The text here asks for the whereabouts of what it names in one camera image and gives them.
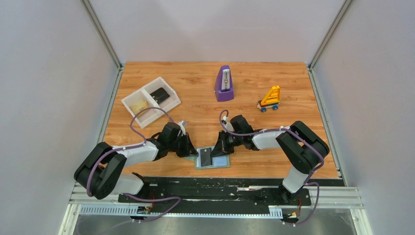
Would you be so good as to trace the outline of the green card holder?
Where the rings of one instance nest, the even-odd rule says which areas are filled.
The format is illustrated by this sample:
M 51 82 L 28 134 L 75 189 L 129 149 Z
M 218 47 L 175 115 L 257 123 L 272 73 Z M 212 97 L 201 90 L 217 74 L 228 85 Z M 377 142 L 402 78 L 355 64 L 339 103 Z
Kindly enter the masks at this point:
M 230 167 L 230 156 L 229 155 L 224 155 L 224 156 L 219 156 L 219 157 L 213 157 L 212 158 L 212 165 L 211 166 L 206 166 L 206 167 L 200 167 L 200 163 L 199 163 L 199 159 L 200 159 L 200 149 L 203 148 L 207 148 L 207 147 L 202 147 L 202 148 L 197 148 L 197 152 L 198 152 L 198 156 L 196 157 L 185 157 L 185 159 L 189 160 L 189 161 L 193 161 L 194 162 L 194 168 L 195 169 L 210 169 L 210 168 L 226 168 L 226 167 Z

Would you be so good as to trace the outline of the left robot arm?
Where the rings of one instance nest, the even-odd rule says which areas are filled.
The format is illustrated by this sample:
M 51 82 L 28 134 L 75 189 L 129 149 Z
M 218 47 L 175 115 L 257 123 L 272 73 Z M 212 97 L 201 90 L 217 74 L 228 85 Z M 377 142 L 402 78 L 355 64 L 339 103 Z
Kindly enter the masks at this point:
M 123 169 L 142 162 L 153 162 L 168 153 L 178 157 L 197 156 L 198 152 L 185 131 L 184 122 L 168 122 L 161 132 L 146 141 L 125 146 L 98 143 L 74 173 L 74 180 L 98 200 L 112 193 L 127 193 L 138 202 L 150 196 L 149 187 L 138 174 L 125 174 Z

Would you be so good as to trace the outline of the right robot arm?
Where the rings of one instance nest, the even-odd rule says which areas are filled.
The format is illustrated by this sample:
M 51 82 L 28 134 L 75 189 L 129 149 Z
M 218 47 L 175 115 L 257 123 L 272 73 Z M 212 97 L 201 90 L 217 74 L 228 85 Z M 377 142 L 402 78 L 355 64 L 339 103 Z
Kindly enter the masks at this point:
M 281 201 L 288 205 L 298 200 L 299 190 L 324 164 L 330 152 L 329 146 L 302 121 L 286 127 L 254 130 L 242 115 L 238 115 L 232 119 L 224 116 L 220 124 L 223 130 L 218 134 L 211 157 L 232 154 L 237 146 L 253 151 L 282 149 L 292 165 L 279 191 Z

